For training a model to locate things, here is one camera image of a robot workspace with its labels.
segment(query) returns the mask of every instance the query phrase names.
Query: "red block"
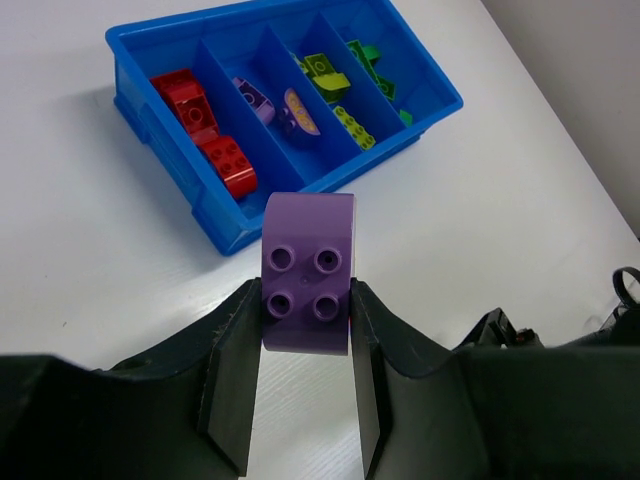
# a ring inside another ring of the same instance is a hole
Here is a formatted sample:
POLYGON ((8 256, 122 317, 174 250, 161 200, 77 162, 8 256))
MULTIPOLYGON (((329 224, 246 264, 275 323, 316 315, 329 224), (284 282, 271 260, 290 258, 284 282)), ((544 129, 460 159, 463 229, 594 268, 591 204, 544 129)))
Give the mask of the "red block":
POLYGON ((151 79, 151 83, 196 145, 200 147, 220 135, 218 122, 204 95, 204 89, 190 70, 161 75, 151 79))
POLYGON ((211 165, 236 200, 258 188, 258 178, 235 140, 227 135, 218 137, 201 147, 211 165))

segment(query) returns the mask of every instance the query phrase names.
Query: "table surface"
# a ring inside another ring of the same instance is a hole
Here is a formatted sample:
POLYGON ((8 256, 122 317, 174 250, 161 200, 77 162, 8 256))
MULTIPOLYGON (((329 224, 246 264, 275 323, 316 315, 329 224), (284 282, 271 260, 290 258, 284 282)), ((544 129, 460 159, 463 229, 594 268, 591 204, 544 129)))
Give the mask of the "table surface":
MULTIPOLYGON (((218 255, 112 104, 108 27, 217 3, 0 7, 1 352, 109 368, 259 275, 260 242, 218 255)), ((478 0, 395 3, 465 106, 342 190, 357 276, 448 347, 497 306, 548 344, 595 328, 638 242, 478 0)), ((264 352, 249 478, 362 478, 349 358, 264 352)))

